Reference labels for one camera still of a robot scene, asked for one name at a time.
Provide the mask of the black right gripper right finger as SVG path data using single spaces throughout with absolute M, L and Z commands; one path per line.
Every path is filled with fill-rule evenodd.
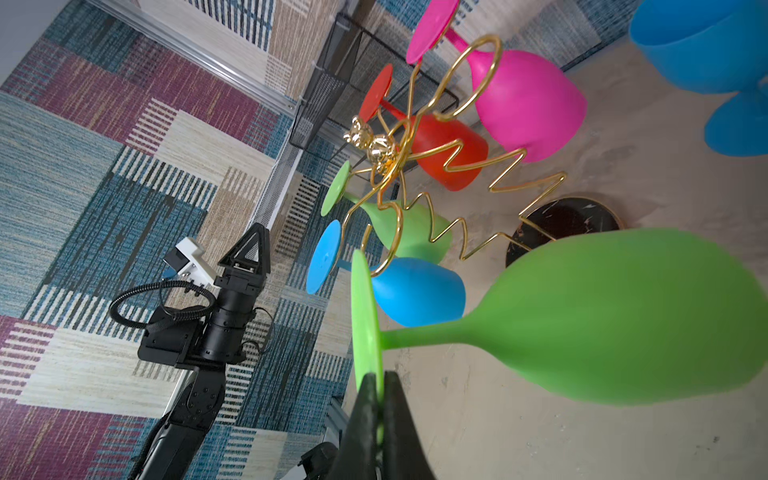
M 383 478 L 434 480 L 399 375 L 384 374 Z

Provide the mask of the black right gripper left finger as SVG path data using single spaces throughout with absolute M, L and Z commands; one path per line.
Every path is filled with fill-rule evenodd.
M 376 479 L 379 395 L 377 376 L 366 374 L 328 475 L 330 480 Z

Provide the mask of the green front wine glass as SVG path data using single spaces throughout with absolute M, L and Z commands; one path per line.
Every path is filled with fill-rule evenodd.
M 573 400 L 638 405 L 722 393 L 767 362 L 767 296 L 717 244 L 663 228 L 571 236 L 508 267 L 465 317 L 383 331 L 368 263 L 352 260 L 357 377 L 385 351 L 480 348 Z

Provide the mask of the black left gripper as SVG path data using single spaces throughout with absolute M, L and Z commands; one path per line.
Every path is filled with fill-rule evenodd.
M 222 256 L 218 265 L 223 268 L 223 275 L 214 281 L 219 288 L 217 309 L 254 318 L 256 300 L 271 273 L 269 229 L 261 223 L 253 223 Z

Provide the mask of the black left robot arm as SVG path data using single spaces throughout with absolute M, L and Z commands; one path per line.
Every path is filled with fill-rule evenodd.
M 164 257 L 173 277 L 153 287 L 194 292 L 207 302 L 160 306 L 143 328 L 139 359 L 187 371 L 190 377 L 150 431 L 131 479 L 185 476 L 224 404 L 228 367 L 246 358 L 246 329 L 257 316 L 256 300 L 271 269 L 269 231 L 260 223 L 250 226 L 219 260 L 220 274 L 203 252 L 191 238 L 180 241 Z

